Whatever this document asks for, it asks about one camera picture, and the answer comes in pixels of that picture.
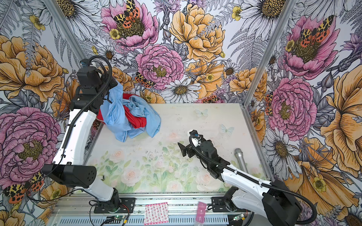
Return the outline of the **light blue woven shirt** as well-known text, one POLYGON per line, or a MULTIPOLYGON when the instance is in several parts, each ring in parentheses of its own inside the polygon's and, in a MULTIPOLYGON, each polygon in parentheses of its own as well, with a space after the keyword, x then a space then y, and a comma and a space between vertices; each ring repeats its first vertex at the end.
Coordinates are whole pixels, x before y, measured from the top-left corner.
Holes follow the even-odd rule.
POLYGON ((107 128, 115 135, 116 139, 125 142, 128 131, 133 128, 129 123, 123 106, 123 86, 117 82, 117 85, 109 90, 106 100, 100 107, 103 121, 107 128))

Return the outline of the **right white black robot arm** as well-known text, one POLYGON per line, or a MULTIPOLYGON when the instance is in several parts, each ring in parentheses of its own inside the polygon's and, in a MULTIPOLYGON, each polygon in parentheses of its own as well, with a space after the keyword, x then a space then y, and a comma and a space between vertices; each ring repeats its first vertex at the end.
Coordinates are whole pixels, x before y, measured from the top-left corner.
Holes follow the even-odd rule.
POLYGON ((238 169, 218 155, 211 140, 193 139, 187 146, 178 146, 184 157, 199 158, 214 179, 233 187, 228 198, 232 206, 259 214, 273 226, 298 224, 302 207, 283 183, 259 179, 238 169))

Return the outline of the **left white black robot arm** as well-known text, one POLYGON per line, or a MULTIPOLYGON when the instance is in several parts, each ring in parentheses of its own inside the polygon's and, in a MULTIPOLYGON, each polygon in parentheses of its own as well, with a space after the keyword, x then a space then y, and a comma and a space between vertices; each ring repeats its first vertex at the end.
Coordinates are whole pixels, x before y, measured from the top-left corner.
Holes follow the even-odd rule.
POLYGON ((95 167, 84 164, 84 151, 92 125, 109 90, 117 86, 112 68, 85 66, 77 72, 80 86, 71 100, 69 122, 53 163, 42 173, 53 181, 81 189, 93 196, 102 211, 117 212, 121 207, 118 191, 97 177, 95 167))

